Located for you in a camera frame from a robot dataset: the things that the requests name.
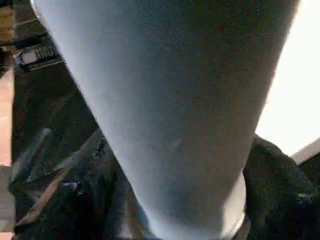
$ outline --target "wooden floor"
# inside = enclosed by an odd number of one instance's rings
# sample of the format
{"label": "wooden floor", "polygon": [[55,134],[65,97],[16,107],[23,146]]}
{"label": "wooden floor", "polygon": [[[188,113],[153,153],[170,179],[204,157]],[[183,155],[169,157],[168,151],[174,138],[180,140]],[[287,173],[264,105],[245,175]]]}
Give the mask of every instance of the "wooden floor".
{"label": "wooden floor", "polygon": [[13,96],[13,73],[9,71],[0,79],[0,166],[8,166],[11,163]]}

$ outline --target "floor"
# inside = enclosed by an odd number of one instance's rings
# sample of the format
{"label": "floor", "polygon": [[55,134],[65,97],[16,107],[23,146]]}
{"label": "floor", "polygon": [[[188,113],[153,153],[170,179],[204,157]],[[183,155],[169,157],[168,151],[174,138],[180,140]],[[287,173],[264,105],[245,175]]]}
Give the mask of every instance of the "floor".
{"label": "floor", "polygon": [[[14,95],[13,86],[13,73],[7,72],[0,79],[0,167],[9,166],[11,163],[11,105]],[[1,181],[6,181],[7,176],[5,179],[1,177],[2,175],[0,175]],[[8,226],[9,222],[7,218],[10,218],[10,215],[14,215],[14,208],[13,199],[6,189],[1,189],[0,196],[0,213],[1,217],[4,218],[0,219],[0,228],[3,230]],[[10,240],[11,237],[12,233],[10,232],[0,232],[0,240]]]}
{"label": "floor", "polygon": [[0,166],[8,166],[11,162],[11,104],[13,95],[13,73],[10,71],[0,79]]}

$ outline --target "bright light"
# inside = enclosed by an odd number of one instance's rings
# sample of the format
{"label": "bright light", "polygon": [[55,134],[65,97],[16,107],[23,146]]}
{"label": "bright light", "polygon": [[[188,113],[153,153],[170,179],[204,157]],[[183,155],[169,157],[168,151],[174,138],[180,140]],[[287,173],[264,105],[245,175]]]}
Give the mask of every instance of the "bright light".
{"label": "bright light", "polygon": [[319,9],[301,1],[256,129],[290,156],[320,138]]}

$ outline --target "white wall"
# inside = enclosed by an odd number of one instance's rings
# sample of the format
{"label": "white wall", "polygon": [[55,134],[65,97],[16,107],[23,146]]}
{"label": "white wall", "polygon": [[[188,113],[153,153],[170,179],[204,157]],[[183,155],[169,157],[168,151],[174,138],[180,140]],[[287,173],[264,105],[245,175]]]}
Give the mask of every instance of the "white wall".
{"label": "white wall", "polygon": [[307,147],[320,138],[319,9],[301,1],[256,129],[296,162],[320,151],[320,140]]}

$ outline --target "black object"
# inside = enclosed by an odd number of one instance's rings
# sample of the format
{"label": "black object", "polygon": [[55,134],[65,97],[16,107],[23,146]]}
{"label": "black object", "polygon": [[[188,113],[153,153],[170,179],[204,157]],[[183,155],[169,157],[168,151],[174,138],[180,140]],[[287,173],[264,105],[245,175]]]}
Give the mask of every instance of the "black object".
{"label": "black object", "polygon": [[319,239],[319,191],[290,157],[257,137],[243,172],[251,221],[247,239]]}

